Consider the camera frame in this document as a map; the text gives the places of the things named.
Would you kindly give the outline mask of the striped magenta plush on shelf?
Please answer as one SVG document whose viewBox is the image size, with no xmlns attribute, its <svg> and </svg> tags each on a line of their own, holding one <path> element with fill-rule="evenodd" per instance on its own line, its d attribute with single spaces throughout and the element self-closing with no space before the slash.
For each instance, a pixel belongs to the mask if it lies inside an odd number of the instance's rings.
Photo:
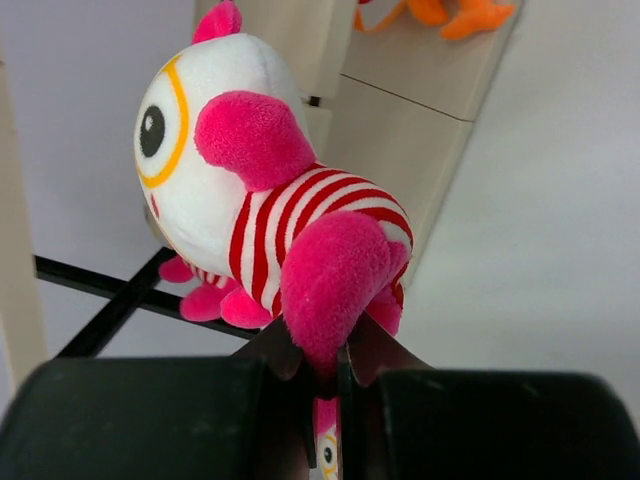
<svg viewBox="0 0 640 480">
<path fill-rule="evenodd" d="M 170 283 L 200 281 L 179 304 L 180 314 L 188 321 L 203 323 L 221 318 L 234 327 L 261 329 L 273 320 L 273 315 L 234 279 L 202 270 L 179 255 L 160 265 L 159 276 Z"/>
</svg>

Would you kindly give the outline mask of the orange fish plush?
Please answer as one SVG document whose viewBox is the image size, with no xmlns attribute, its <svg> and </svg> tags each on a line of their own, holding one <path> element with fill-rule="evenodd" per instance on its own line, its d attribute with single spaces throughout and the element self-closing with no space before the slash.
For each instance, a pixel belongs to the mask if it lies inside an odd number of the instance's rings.
<svg viewBox="0 0 640 480">
<path fill-rule="evenodd" d="M 438 0 L 359 1 L 354 14 L 354 29 L 361 33 L 377 33 L 405 10 L 419 23 L 439 27 L 442 39 L 459 41 L 478 33 L 498 30 L 516 13 L 516 6 L 496 1 L 464 0 L 457 2 L 457 8 L 450 16 L 444 1 Z"/>
</svg>

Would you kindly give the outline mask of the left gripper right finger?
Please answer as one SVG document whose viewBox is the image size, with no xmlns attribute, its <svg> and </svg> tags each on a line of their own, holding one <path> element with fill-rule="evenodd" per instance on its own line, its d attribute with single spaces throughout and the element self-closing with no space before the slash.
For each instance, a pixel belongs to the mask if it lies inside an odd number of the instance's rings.
<svg viewBox="0 0 640 480">
<path fill-rule="evenodd" d="M 619 396 L 574 372 L 438 370 L 369 317 L 338 356 L 344 479 L 635 479 Z"/>
</svg>

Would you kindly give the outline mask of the magenta owl plush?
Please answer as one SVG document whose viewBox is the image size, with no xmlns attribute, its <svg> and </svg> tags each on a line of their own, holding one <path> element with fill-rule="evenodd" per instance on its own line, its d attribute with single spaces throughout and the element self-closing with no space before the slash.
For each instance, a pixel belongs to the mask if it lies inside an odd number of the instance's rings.
<svg viewBox="0 0 640 480">
<path fill-rule="evenodd" d="M 243 31 L 235 3 L 217 3 L 154 76 L 133 148 L 175 256 L 282 318 L 319 374 L 334 372 L 360 316 L 397 332 L 408 216 L 372 181 L 319 162 L 292 74 Z"/>
</svg>

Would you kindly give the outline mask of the beige three-tier shelf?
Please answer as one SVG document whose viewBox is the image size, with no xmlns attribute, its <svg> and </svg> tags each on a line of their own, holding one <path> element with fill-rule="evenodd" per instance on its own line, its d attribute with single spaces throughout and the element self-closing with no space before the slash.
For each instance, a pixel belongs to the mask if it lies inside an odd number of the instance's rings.
<svg viewBox="0 0 640 480">
<path fill-rule="evenodd" d="M 1 45 L 35 252 L 126 278 L 158 249 L 133 162 L 142 95 L 207 1 L 5 1 Z M 510 26 L 460 43 L 402 14 L 352 30 L 351 1 L 243 1 L 305 97 L 314 146 L 407 209 L 423 248 Z"/>
</svg>

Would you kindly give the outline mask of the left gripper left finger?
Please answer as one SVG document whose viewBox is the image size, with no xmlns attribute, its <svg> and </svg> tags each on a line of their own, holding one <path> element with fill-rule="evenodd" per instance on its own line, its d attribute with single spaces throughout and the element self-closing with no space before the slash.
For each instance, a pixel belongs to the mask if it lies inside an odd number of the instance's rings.
<svg viewBox="0 0 640 480">
<path fill-rule="evenodd" d="M 1 423 L 5 479 L 305 479 L 312 392 L 275 321 L 224 357 L 55 359 Z"/>
</svg>

